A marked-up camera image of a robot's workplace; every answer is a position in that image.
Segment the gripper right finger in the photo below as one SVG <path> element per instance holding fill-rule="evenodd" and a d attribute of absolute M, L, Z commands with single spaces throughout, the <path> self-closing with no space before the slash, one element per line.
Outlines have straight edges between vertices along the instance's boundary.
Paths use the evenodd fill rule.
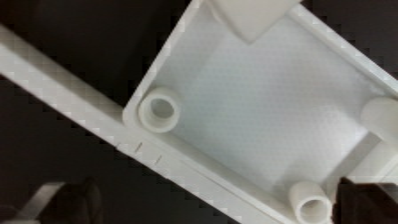
<path fill-rule="evenodd" d="M 340 179 L 335 224 L 398 224 L 398 185 Z"/>

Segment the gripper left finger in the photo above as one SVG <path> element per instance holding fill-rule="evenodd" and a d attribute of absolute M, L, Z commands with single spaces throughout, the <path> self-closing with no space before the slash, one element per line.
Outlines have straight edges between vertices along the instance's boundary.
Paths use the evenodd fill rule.
<path fill-rule="evenodd" d="M 104 224 L 104 201 L 96 182 L 47 183 L 11 218 L 11 224 Z"/>

